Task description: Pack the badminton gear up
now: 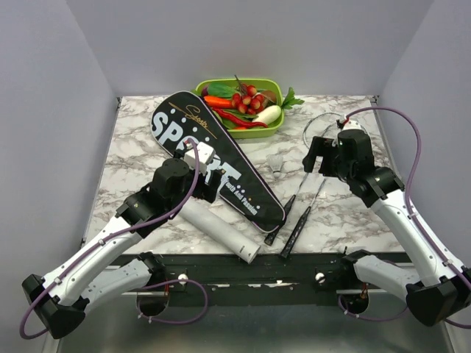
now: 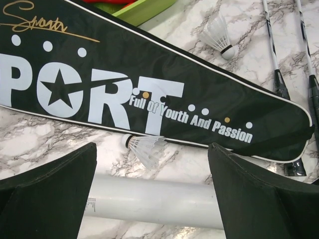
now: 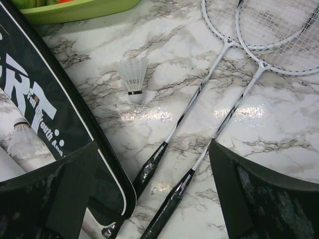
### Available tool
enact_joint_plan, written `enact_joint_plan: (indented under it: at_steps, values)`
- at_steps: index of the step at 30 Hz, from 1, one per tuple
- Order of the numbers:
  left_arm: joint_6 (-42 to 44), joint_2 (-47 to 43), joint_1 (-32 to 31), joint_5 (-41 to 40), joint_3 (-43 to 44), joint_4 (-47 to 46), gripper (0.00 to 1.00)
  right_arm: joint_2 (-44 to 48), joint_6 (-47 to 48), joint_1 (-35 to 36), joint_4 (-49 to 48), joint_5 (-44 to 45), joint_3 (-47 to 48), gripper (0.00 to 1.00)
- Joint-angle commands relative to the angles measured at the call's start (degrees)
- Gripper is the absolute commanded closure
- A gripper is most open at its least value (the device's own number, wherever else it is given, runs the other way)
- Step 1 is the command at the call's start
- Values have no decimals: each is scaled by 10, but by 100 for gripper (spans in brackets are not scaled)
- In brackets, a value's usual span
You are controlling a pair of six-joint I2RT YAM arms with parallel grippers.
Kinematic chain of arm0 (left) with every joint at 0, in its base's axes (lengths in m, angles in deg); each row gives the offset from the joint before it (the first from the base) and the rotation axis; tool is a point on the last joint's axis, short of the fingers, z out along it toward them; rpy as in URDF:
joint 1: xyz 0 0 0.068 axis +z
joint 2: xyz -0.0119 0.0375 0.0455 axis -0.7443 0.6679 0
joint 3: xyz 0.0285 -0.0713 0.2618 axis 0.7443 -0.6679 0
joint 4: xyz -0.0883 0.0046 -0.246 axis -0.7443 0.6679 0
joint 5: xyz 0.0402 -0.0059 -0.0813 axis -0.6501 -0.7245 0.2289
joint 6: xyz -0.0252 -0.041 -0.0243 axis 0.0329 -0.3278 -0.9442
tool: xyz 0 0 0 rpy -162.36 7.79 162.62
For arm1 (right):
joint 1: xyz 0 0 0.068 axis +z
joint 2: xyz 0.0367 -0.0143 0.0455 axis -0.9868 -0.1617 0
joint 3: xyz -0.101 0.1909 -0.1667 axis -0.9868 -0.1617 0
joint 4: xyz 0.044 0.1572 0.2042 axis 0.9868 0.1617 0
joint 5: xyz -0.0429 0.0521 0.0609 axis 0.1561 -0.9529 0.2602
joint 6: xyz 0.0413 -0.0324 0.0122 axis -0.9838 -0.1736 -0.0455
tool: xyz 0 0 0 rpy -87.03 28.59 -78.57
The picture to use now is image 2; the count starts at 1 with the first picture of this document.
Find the white shuttlecock with black band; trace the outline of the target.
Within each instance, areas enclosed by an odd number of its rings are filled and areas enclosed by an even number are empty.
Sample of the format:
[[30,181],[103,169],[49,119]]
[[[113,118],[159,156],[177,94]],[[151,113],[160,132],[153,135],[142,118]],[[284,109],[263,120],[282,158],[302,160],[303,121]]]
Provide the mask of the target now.
[[230,43],[226,21],[223,15],[210,19],[207,27],[201,32],[199,39],[206,45],[218,50],[225,60],[235,55],[235,49]]

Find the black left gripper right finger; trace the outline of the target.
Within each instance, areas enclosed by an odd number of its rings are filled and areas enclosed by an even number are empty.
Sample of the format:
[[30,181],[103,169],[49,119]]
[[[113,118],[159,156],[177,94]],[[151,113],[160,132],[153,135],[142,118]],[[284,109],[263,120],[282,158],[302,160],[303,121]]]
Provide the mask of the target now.
[[217,143],[209,168],[228,239],[317,239],[319,184],[290,179]]

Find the white shuttlecock tube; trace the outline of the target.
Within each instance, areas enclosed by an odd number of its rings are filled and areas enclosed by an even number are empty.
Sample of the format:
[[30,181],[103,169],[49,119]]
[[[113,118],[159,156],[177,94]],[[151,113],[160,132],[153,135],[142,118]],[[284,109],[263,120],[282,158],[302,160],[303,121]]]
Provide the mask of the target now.
[[223,229],[213,186],[95,175],[84,214],[91,217]]

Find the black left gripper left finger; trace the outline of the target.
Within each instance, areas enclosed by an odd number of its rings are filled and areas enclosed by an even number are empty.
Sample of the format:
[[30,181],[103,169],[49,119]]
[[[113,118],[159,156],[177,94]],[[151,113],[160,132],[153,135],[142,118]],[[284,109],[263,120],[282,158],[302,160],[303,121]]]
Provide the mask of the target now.
[[78,237],[97,165],[88,143],[61,158],[0,181],[2,239]]

